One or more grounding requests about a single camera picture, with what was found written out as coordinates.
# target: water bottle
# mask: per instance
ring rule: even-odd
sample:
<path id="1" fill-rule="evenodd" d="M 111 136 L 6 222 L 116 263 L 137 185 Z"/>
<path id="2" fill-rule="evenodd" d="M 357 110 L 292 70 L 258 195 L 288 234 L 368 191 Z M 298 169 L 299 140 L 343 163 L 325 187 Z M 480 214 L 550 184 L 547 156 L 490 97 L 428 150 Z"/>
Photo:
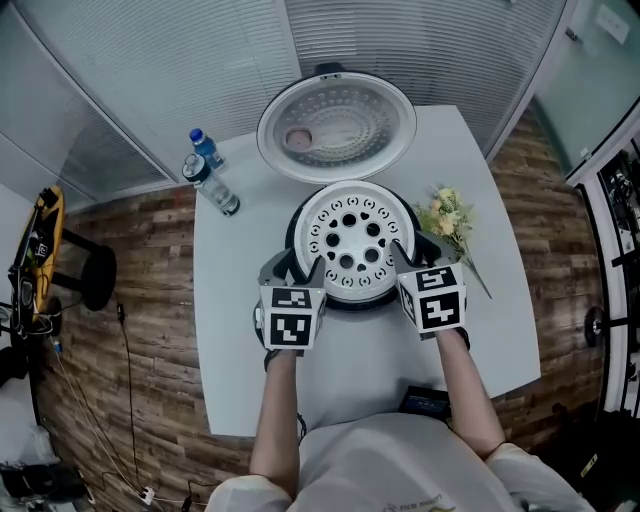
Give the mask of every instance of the water bottle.
<path id="1" fill-rule="evenodd" d="M 189 138 L 193 143 L 193 148 L 197 155 L 204 158 L 205 162 L 215 172 L 222 172 L 224 159 L 218 153 L 213 139 L 207 136 L 200 128 L 195 128 L 189 132 Z"/>
<path id="2" fill-rule="evenodd" d="M 240 208 L 238 196 L 216 176 L 201 155 L 192 153 L 187 156 L 182 175 L 224 215 L 231 216 Z"/>

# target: wrist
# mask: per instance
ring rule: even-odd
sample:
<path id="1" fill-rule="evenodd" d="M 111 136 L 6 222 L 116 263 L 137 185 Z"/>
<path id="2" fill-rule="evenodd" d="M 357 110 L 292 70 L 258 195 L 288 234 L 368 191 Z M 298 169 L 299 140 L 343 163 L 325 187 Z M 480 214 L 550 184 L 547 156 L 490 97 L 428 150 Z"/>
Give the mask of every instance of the wrist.
<path id="1" fill-rule="evenodd" d="M 280 350 L 269 360 L 266 370 L 271 372 L 295 369 L 296 357 L 295 350 Z"/>
<path id="2" fill-rule="evenodd" d="M 458 350 L 462 349 L 465 352 L 469 351 L 469 341 L 466 331 L 463 337 L 457 329 L 445 329 L 443 331 L 436 332 L 436 340 L 438 342 L 438 349 L 443 350 Z"/>

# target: black and white marker cube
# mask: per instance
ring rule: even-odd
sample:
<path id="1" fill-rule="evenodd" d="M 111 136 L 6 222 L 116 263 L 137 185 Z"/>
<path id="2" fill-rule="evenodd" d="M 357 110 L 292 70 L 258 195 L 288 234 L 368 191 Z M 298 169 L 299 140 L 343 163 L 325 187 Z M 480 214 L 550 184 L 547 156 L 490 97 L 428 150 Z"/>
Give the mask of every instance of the black and white marker cube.
<path id="1" fill-rule="evenodd" d="M 464 325 L 462 264 L 398 274 L 402 309 L 420 334 Z"/>
<path id="2" fill-rule="evenodd" d="M 260 287 L 261 329 L 268 350 L 313 348 L 320 330 L 326 291 L 323 288 Z"/>

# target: door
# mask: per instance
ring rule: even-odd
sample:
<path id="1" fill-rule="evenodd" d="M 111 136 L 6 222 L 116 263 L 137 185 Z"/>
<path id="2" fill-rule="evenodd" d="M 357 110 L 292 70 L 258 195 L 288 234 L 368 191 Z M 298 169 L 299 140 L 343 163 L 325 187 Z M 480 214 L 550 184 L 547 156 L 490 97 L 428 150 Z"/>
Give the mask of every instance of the door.
<path id="1" fill-rule="evenodd" d="M 569 176 L 640 95 L 640 14 L 626 0 L 582 0 L 535 108 Z"/>

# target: cable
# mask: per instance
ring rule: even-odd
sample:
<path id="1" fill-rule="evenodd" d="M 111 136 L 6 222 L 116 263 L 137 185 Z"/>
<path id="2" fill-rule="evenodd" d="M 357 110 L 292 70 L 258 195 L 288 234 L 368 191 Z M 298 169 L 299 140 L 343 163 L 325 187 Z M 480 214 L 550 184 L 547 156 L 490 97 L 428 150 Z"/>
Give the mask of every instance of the cable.
<path id="1" fill-rule="evenodd" d="M 60 316 L 65 309 L 75 308 L 78 304 L 81 304 L 81 303 L 82 303 L 82 299 L 80 299 L 78 302 L 74 302 L 73 304 L 69 304 L 68 306 L 65 306 L 65 307 L 61 308 L 60 311 L 58 311 L 57 313 L 51 313 L 51 314 L 49 314 L 49 313 L 38 313 L 38 316 L 39 317 L 43 316 L 45 318 L 55 318 L 57 316 Z"/>
<path id="2" fill-rule="evenodd" d="M 104 479 L 105 475 L 113 475 L 113 476 L 117 476 L 118 478 L 120 478 L 122 480 L 122 477 L 118 474 L 118 473 L 114 473 L 113 471 L 103 471 L 100 474 L 100 479 L 102 481 L 102 488 L 98 487 L 98 489 L 100 489 L 102 492 L 107 492 L 107 486 L 106 486 L 106 481 Z"/>
<path id="3" fill-rule="evenodd" d="M 43 318 L 49 322 L 49 328 L 44 328 L 42 331 L 25 331 L 28 336 L 46 336 L 47 334 L 51 334 L 53 332 L 53 322 L 49 318 Z"/>
<path id="4" fill-rule="evenodd" d="M 300 446 L 300 444 L 302 443 L 302 440 L 307 435 L 307 424 L 304 421 L 304 418 L 302 417 L 302 414 L 297 412 L 296 416 L 298 417 L 298 421 L 300 422 L 300 440 L 298 441 L 298 446 Z"/>
<path id="5" fill-rule="evenodd" d="M 189 496 L 193 496 L 193 491 L 191 490 L 191 484 L 199 485 L 200 487 L 217 487 L 218 484 L 204 484 L 202 482 L 198 482 L 197 480 L 187 480 L 187 486 L 189 487 Z"/>
<path id="6" fill-rule="evenodd" d="M 118 457 L 118 460 L 120 461 L 120 464 L 122 464 L 122 466 L 127 470 L 127 474 L 129 475 L 129 478 L 131 478 L 131 472 L 129 471 L 129 468 L 127 467 L 127 465 L 122 460 L 122 457 L 120 457 L 120 454 L 118 453 L 118 450 L 116 450 L 116 447 L 113 446 L 113 443 L 111 442 L 111 439 L 109 439 L 109 436 L 107 436 L 106 432 L 100 426 L 100 422 L 98 421 L 98 418 L 96 418 L 96 415 L 93 412 L 93 409 L 91 409 L 91 407 L 89 406 L 89 402 L 87 401 L 87 397 L 85 396 L 84 391 L 82 390 L 82 386 L 80 386 L 80 383 L 78 382 L 78 379 L 77 379 L 77 377 L 75 375 L 73 376 L 73 380 L 75 381 L 76 386 L 78 386 L 78 389 L 80 390 L 80 394 L 82 395 L 82 399 L 84 400 L 84 405 L 87 407 L 87 409 L 89 409 L 89 412 L 91 413 L 91 416 L 93 417 L 93 421 L 95 421 L 96 425 L 100 429 L 100 432 L 102 432 L 102 435 L 104 436 L 104 438 L 109 443 L 109 446 L 111 446 L 111 449 L 116 454 L 116 457 Z"/>
<path id="7" fill-rule="evenodd" d="M 124 346 L 127 349 L 127 369 L 129 372 L 129 419 L 131 420 L 131 445 L 133 450 L 133 465 L 136 469 L 136 482 L 138 485 L 144 489 L 144 485 L 140 483 L 140 474 L 138 470 L 138 458 L 136 456 L 136 434 L 133 427 L 133 391 L 131 385 L 131 354 L 129 353 L 129 338 L 127 338 L 127 333 L 124 330 L 124 319 L 126 315 L 124 313 L 124 306 L 118 299 L 118 294 L 116 295 L 116 312 L 118 315 L 118 322 L 120 323 L 120 330 L 122 331 L 122 336 L 124 337 Z"/>
<path id="8" fill-rule="evenodd" d="M 184 503 L 186 500 L 168 500 L 166 498 L 153 498 L 153 501 L 163 501 L 165 503 Z M 201 503 L 199 501 L 192 501 L 191 504 L 204 505 L 205 507 L 207 506 L 207 503 Z"/>
<path id="9" fill-rule="evenodd" d="M 64 374 L 64 378 L 67 380 L 67 384 L 69 384 L 69 388 L 71 389 L 71 393 L 73 394 L 73 397 L 76 399 L 76 402 L 78 403 L 78 407 L 80 407 L 80 410 L 82 411 L 82 414 L 84 415 L 85 419 L 87 420 L 87 424 L 89 425 L 89 428 L 91 429 L 91 432 L 93 432 L 93 435 L 98 440 L 98 443 L 102 447 L 102 450 L 104 451 L 104 453 L 106 453 L 107 457 L 109 457 L 109 460 L 113 464 L 113 467 L 116 468 L 116 471 L 119 473 L 120 477 L 126 482 L 126 484 L 131 488 L 131 490 L 137 496 L 140 496 L 140 493 L 135 490 L 135 488 L 133 487 L 133 485 L 131 485 L 129 480 L 127 480 L 125 478 L 125 476 L 122 474 L 122 471 L 120 471 L 120 468 L 118 467 L 118 465 L 113 460 L 113 457 L 111 457 L 111 454 L 107 451 L 107 449 L 105 448 L 104 444 L 102 443 L 102 439 L 100 439 L 100 436 L 98 436 L 98 433 L 93 428 L 93 425 L 91 424 L 91 421 L 89 421 L 89 416 L 87 416 L 87 413 L 84 410 L 84 407 L 82 407 L 82 404 L 80 403 L 80 399 L 78 398 L 76 390 L 73 389 L 73 385 L 71 384 L 71 379 L 69 379 L 69 375 L 67 374 L 67 370 L 65 370 L 64 365 L 62 364 L 62 359 L 60 358 L 60 354 L 58 354 L 58 352 L 56 351 L 56 346 L 54 345 L 53 340 L 51 338 L 49 338 L 49 341 L 51 342 L 51 346 L 53 347 L 53 353 L 56 355 L 56 358 L 58 359 L 58 364 L 60 365 L 60 368 L 62 369 L 62 373 Z"/>

